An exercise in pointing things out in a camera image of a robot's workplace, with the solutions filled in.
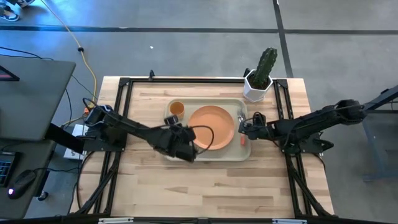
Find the tray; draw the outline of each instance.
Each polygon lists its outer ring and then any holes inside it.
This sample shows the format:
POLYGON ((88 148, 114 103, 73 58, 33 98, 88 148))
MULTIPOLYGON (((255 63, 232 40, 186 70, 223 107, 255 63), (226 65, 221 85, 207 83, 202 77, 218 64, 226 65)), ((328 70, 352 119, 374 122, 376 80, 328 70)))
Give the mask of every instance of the tray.
MULTIPOLYGON (((196 161, 218 161, 218 162, 239 162, 249 158, 251 153, 251 144, 246 138, 245 145, 241 145, 241 134, 238 133, 239 121, 238 121, 238 109, 242 109, 243 113, 248 115, 248 108, 246 104, 237 98, 176 98, 170 101, 166 108, 164 117, 171 115, 169 106, 175 101, 182 102, 185 105, 185 114, 181 123, 186 126, 191 115, 197 109, 202 106, 215 105, 226 110, 234 119, 235 123, 235 134, 231 142, 222 149, 209 150, 200 154, 195 159, 196 161)), ((195 147, 201 151, 202 148, 195 145, 195 147)), ((174 157, 166 156, 170 161, 182 161, 174 157)))

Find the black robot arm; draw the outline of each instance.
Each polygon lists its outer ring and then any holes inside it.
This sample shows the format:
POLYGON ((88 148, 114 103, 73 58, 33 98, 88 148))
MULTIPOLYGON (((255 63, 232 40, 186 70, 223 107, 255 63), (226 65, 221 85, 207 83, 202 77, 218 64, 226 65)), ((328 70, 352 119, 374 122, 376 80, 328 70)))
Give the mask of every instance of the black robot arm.
POLYGON ((265 139, 279 141, 282 149, 296 146, 311 135, 337 124, 358 124, 366 117, 363 105, 355 100, 341 100, 335 105, 326 106, 295 119, 281 119, 266 123, 266 117, 256 112, 252 123, 242 122, 239 132, 250 140, 265 139))
POLYGON ((196 149, 190 145, 190 142, 196 138, 195 133, 192 128, 182 127, 180 124, 150 128, 117 114, 109 105, 101 105, 95 106, 90 111, 86 125, 102 133, 103 139, 114 136, 115 132, 124 131, 146 140, 154 150, 163 155, 177 157, 188 162, 193 162, 197 156, 196 149))

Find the plate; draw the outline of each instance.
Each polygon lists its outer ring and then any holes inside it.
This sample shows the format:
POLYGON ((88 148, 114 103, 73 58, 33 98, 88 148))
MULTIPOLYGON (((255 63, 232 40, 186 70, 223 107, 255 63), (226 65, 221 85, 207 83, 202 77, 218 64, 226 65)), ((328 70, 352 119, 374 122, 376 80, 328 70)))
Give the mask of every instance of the plate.
MULTIPOLYGON (((205 125, 214 131, 214 141, 209 150, 225 147, 234 137, 234 120, 232 116, 219 106, 203 106, 193 112, 188 126, 205 125)), ((208 128, 194 128, 197 146, 206 149, 211 142, 211 131, 208 128)))

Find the cable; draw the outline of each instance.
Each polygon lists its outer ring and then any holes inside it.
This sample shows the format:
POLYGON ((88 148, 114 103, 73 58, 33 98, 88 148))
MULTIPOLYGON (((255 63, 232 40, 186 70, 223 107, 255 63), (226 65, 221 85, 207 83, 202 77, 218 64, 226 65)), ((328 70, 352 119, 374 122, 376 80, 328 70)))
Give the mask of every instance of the cable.
MULTIPOLYGON (((25 56, 16 56, 16 55, 4 55, 0 54, 1 56, 7 56, 7 57, 22 57, 22 58, 38 58, 38 57, 25 57, 25 56)), ((54 60, 52 58, 38 58, 38 59, 49 59, 49 60, 54 60)))
POLYGON ((323 159, 319 156, 319 154, 317 153, 312 153, 315 157, 317 157, 319 159, 319 161, 321 161, 322 165, 323 165, 323 170, 326 170, 326 165, 325 162, 323 161, 323 159))
POLYGON ((20 52, 20 53, 24 53, 24 54, 30 54, 30 55, 36 56, 36 57, 38 57, 38 58, 40 58, 40 59, 43 59, 42 57, 40 57, 40 56, 38 56, 38 55, 36 55, 36 54, 32 54, 32 53, 29 53, 29 52, 25 52, 25 51, 23 51, 23 50, 9 49, 9 48, 7 48, 7 47, 0 47, 0 49, 10 50, 10 51, 14 51, 14 52, 20 52))
POLYGON ((72 104, 70 103, 70 97, 69 97, 69 93, 68 93, 68 90, 67 90, 67 89, 65 89, 65 93, 66 93, 67 96, 68 96, 69 109, 70 109, 69 122, 68 122, 67 126, 64 127, 64 129, 67 129, 67 128, 69 127, 70 123, 72 122, 72 104))
POLYGON ((72 123, 74 123, 74 122, 76 122, 76 121, 78 121, 78 120, 80 120, 80 119, 85 118, 85 117, 86 117, 86 114, 84 114, 83 116, 81 116, 81 117, 79 117, 79 118, 75 118, 75 119, 72 119, 71 121, 65 122, 65 123, 63 123, 62 125, 69 125, 69 124, 72 124, 72 123))
MULTIPOLYGON (((78 174, 79 174, 79 173, 80 173, 80 164, 77 165, 77 168, 78 168, 78 174)), ((70 201, 70 205, 69 205, 68 211, 70 211, 70 209, 72 208, 72 203, 73 203, 73 201, 74 201, 74 199, 75 199, 75 189, 76 189, 76 186, 77 186, 77 177, 76 177, 75 185, 73 186, 73 190, 72 190, 72 200, 70 201)))
POLYGON ((210 146, 213 144, 213 141, 214 141, 214 131, 213 131, 213 129, 212 129, 211 127, 206 126, 206 125, 196 125, 196 126, 192 126, 191 128, 192 128, 192 129, 194 129, 194 128, 207 128, 207 129, 209 129, 209 130, 211 131, 211 141, 210 141, 210 144, 206 147, 206 149, 204 149, 204 150, 198 152, 198 155, 200 155, 200 154, 206 152, 207 150, 209 150, 210 146))
POLYGON ((398 103, 398 101, 392 101, 391 100, 391 110, 394 110, 394 107, 392 106, 393 103, 398 103))
MULTIPOLYGON (((85 120, 83 120, 83 128, 81 129, 81 135, 84 135, 85 133, 85 120)), ((94 153, 90 152, 87 154, 87 156, 85 157, 85 160, 81 163, 81 167, 79 170, 79 174, 77 176, 77 181, 76 181, 76 199, 77 199, 77 206, 79 209, 81 209, 81 204, 80 204, 80 193, 79 193, 79 181, 80 181, 80 176, 81 176, 81 172, 83 171, 83 167, 85 165, 85 162, 88 160, 88 158, 94 153)))
POLYGON ((75 167, 75 168, 68 169, 68 170, 56 170, 56 169, 41 167, 41 168, 34 169, 33 172, 36 172, 37 170, 49 170, 49 171, 53 171, 53 172, 70 172, 75 169, 79 170, 79 167, 75 167))
POLYGON ((24 144, 24 143, 28 143, 28 142, 16 142, 16 143, 8 144, 8 145, 2 147, 2 148, 0 149, 0 151, 5 150, 5 148, 7 148, 7 147, 17 146, 17 145, 24 144))
POLYGON ((89 94, 91 94, 91 96, 93 96, 94 98, 96 98, 96 99, 98 100, 98 98, 97 98, 91 91, 89 91, 89 90, 87 89, 87 87, 85 87, 83 84, 81 84, 81 83, 79 82, 79 80, 78 80, 74 75, 72 75, 72 78, 74 78, 74 79, 76 80, 76 82, 79 83, 79 85, 81 85, 81 87, 83 87, 89 94))
POLYGON ((83 104, 85 105, 85 107, 88 109, 88 111, 91 111, 91 107, 88 106, 88 104, 86 103, 86 100, 90 101, 92 104, 94 104, 94 106, 98 106, 94 101, 87 99, 87 98, 83 98, 83 104))
POLYGON ((81 57, 83 59, 83 62, 86 65, 86 68, 90 71, 91 75, 93 76, 94 79, 94 94, 93 94, 93 101, 95 100, 95 95, 97 92, 97 78, 93 72, 93 70, 90 68, 90 66, 88 65, 87 61, 86 61, 86 57, 84 55, 84 48, 80 45, 79 41, 77 40, 76 36, 73 34, 72 31, 70 31, 70 29, 68 28, 68 26, 61 20, 61 18, 59 18, 57 16, 57 14, 45 3, 45 1, 41 0, 42 3, 45 5, 45 7, 47 7, 47 9, 49 9, 49 11, 62 23, 62 25, 66 28, 66 30, 69 32, 69 34, 73 37, 73 39, 75 40, 76 44, 78 45, 78 51, 81 53, 81 57))

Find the computer mouse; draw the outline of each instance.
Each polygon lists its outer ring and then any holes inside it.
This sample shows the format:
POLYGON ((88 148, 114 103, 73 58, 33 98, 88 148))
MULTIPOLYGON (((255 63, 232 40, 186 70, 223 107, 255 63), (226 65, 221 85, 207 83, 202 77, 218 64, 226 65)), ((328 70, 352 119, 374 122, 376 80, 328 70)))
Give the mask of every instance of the computer mouse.
POLYGON ((36 178, 36 174, 32 170, 25 170, 19 174, 13 182, 11 182, 7 195, 10 199, 20 198, 36 178))

